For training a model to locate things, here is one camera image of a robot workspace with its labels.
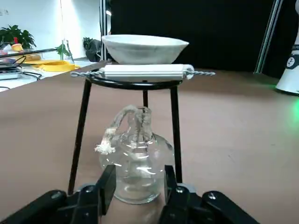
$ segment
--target table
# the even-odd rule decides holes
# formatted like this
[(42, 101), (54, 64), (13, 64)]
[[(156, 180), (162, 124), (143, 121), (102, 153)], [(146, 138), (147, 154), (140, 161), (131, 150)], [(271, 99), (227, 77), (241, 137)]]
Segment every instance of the table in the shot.
[[(88, 65), (91, 65), (94, 63), (95, 62), (75, 61), (75, 64), (79, 65), (80, 67), (85, 67), (85, 66), (88, 66)], [(53, 77), (53, 76), (63, 73), (63, 72), (49, 72), (49, 71), (35, 70), (31, 67), (25, 67), (24, 70), (41, 74), (42, 76), (40, 77), (40, 79), (44, 79), (47, 77)], [(22, 75), (22, 78), (18, 78), (18, 79), (0, 80), (0, 86), (5, 86), (5, 87), (12, 89), (12, 88), (19, 87), (19, 86), (22, 86), (22, 85), (25, 85), (28, 83), (36, 82), (36, 81), (37, 80), (34, 77)], [(8, 90), (8, 89), (0, 88), (0, 92), (5, 91), (5, 90)]]
[[(276, 82), (218, 72), (180, 85), (183, 181), (198, 194), (223, 192), (260, 223), (292, 224), (299, 219), (299, 98), (275, 92)], [(0, 94), (1, 218), (48, 190), (67, 190), (83, 84), (65, 73)], [(98, 179), (93, 148), (132, 103), (142, 104), (139, 91), (92, 88), (76, 188)], [(149, 107), (154, 132), (172, 142), (169, 91), (150, 92)], [(162, 197), (141, 206), (113, 199), (103, 223), (155, 223), (162, 205)]]

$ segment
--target white porcelain dish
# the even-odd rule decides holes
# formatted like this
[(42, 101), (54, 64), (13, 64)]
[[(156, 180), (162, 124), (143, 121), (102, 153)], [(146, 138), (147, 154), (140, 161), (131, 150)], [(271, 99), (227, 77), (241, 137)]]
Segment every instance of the white porcelain dish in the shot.
[(179, 39), (146, 35), (106, 35), (102, 41), (119, 64), (171, 64), (189, 44)]

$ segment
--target green light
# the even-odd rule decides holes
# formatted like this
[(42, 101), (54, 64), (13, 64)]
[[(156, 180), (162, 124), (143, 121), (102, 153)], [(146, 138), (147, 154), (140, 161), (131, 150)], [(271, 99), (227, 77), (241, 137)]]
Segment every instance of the green light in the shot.
[(297, 128), (299, 126), (299, 99), (297, 99), (294, 103), (292, 110), (292, 126), (293, 128)]

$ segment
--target glass flask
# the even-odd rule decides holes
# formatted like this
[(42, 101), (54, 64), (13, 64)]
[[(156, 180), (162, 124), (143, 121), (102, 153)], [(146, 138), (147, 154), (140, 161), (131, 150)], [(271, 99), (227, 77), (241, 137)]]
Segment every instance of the glass flask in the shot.
[[(125, 116), (128, 129), (117, 133)], [(129, 105), (115, 117), (95, 150), (100, 164), (116, 166), (114, 196), (129, 204), (153, 201), (164, 184), (164, 166), (174, 166), (174, 150), (167, 140), (151, 130), (151, 110)]]

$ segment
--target yellow object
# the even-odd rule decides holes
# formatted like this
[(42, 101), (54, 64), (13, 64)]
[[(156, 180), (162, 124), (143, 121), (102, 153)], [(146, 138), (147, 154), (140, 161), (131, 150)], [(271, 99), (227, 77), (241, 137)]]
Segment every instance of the yellow object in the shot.
[(77, 68), (80, 68), (80, 66), (71, 64), (66, 61), (61, 60), (41, 60), (41, 61), (30, 61), (25, 62), (29, 64), (35, 64), (33, 67), (43, 69), (44, 71), (72, 71)]
[(40, 55), (28, 55), (26, 56), (26, 62), (30, 62), (30, 61), (37, 61), (37, 60), (41, 60), (42, 57)]
[(22, 47), (22, 45), (20, 43), (16, 43), (16, 44), (12, 45), (11, 48), (14, 51), (21, 51), (21, 50), (23, 50), (23, 47)]

